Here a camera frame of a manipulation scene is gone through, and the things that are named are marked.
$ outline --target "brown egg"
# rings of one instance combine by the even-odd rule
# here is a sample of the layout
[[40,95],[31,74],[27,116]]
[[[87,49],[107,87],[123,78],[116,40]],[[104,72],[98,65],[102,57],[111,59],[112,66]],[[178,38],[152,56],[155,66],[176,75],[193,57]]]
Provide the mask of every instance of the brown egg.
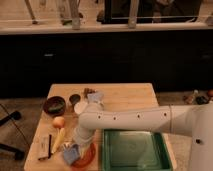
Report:
[[208,95],[209,97],[213,97],[213,89],[212,89],[212,90],[209,90],[209,91],[207,92],[207,95]]
[[53,119],[52,125],[54,128],[63,128],[65,126],[65,119],[63,116],[56,116]]

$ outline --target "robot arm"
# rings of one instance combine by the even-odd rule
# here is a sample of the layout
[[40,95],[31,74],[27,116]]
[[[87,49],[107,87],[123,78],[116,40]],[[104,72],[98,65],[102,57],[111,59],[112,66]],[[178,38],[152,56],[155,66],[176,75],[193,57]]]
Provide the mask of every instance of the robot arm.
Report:
[[98,103],[89,103],[79,115],[74,141],[92,142],[96,129],[125,129],[172,133],[192,137],[189,171],[212,170],[213,105],[160,106],[141,110],[109,112]]

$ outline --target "black cable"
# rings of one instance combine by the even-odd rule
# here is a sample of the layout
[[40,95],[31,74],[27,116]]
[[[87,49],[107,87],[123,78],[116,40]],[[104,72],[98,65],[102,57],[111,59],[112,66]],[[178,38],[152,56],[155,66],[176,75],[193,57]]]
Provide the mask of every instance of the black cable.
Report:
[[[0,103],[0,106],[1,106],[1,108],[4,110],[4,112],[5,112],[8,116],[10,116],[10,113],[7,111],[7,109],[6,109],[1,103]],[[16,127],[16,129],[19,131],[19,133],[22,135],[22,137],[23,137],[25,143],[27,144],[27,146],[30,148],[30,144],[29,144],[29,142],[27,141],[27,138],[25,137],[24,133],[20,130],[20,128],[18,127],[18,125],[14,122],[14,119],[13,119],[13,118],[11,118],[11,121],[12,121],[13,125]]]

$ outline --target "plastic tray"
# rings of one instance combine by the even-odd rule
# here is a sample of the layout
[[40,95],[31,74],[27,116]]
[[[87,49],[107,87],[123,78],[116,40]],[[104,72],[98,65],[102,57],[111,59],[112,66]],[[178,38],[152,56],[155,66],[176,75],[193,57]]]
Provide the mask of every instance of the plastic tray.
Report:
[[164,139],[159,133],[104,130],[103,171],[172,171]]

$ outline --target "food item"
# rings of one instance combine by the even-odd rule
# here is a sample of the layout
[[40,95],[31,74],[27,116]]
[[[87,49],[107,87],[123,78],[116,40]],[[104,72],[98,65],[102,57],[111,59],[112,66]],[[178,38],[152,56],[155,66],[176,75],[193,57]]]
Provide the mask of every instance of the food item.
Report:
[[65,125],[65,119],[64,117],[62,116],[56,116],[54,119],[53,119],[53,122],[52,122],[52,125],[54,128],[63,128],[64,125]]

